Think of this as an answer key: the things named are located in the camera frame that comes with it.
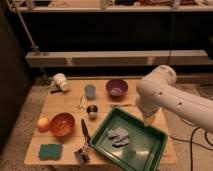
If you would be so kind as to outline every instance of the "green plastic tray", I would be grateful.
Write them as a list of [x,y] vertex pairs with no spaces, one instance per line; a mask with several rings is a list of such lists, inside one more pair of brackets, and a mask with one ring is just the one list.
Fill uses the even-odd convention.
[[[109,129],[122,127],[129,132],[130,143],[122,147],[112,146],[107,137]],[[127,171],[154,171],[164,151],[167,135],[149,126],[129,113],[114,108],[91,138],[91,147],[116,165]]]

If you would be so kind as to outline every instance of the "wooden tabletop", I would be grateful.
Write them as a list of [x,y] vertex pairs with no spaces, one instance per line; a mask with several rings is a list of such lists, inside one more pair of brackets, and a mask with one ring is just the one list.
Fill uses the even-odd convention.
[[[132,104],[132,106],[121,107],[128,113],[142,119],[142,114],[138,108],[134,105],[137,98],[136,93],[136,83],[137,79],[125,79],[129,85],[129,89],[124,97],[119,100],[112,99],[105,88],[105,84],[108,79],[98,79],[98,80],[69,80],[70,90],[66,93],[48,93],[44,106],[42,108],[40,116],[46,116],[50,120],[56,114],[62,112],[71,113],[75,118],[75,128],[71,135],[65,138],[55,138],[52,136],[51,132],[41,133],[37,130],[34,131],[32,140],[29,144],[27,154],[25,156],[25,164],[27,165],[78,165],[78,161],[74,156],[74,152],[80,149],[84,144],[84,136],[81,129],[81,119],[83,118],[87,124],[88,131],[90,135],[93,135],[94,131],[99,127],[104,118],[110,112],[111,104]],[[85,109],[78,109],[79,99],[84,93],[84,87],[87,84],[93,84],[96,86],[96,96],[95,99],[87,101],[86,106],[93,104],[98,106],[98,116],[96,120],[91,121]],[[160,109],[156,114],[156,119],[154,121],[154,126],[163,130],[169,134],[167,128],[166,120],[162,110]],[[40,160],[38,153],[41,144],[51,144],[51,143],[62,143],[63,150],[62,155],[59,160]],[[102,156],[98,155],[93,149],[89,151],[90,165],[106,165],[111,164],[110,161],[104,159]],[[163,156],[161,158],[160,164],[175,164],[177,162],[176,152],[172,140],[168,138]]]

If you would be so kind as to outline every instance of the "small cup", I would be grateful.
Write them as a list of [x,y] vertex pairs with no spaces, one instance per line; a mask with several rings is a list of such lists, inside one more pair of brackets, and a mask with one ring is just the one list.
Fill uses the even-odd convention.
[[95,86],[92,84],[88,84],[84,87],[85,95],[88,100],[92,100],[95,98]]
[[89,106],[87,107],[87,113],[88,113],[89,118],[90,118],[91,120],[95,120],[95,119],[96,119],[96,117],[97,117],[97,112],[98,112],[98,107],[97,107],[97,106],[95,106],[95,105],[89,105]]
[[69,90],[69,83],[65,77],[64,74],[58,73],[54,75],[53,80],[55,84],[62,90],[62,91],[68,91]]

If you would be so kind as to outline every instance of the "wooden bowl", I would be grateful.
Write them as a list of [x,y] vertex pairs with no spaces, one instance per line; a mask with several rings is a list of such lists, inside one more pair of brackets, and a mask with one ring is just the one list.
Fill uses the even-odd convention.
[[50,131],[55,137],[69,135],[75,126],[75,119],[70,113],[59,113],[50,122]]
[[128,84],[122,79],[111,79],[106,83],[106,89],[111,96],[123,96],[128,90]]

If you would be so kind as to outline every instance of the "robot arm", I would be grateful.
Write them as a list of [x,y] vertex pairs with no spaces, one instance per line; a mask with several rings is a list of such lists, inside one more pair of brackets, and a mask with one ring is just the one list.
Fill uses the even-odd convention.
[[213,101],[172,87],[176,78],[175,71],[166,65],[143,77],[136,86],[138,108],[149,117],[163,107],[213,133]]

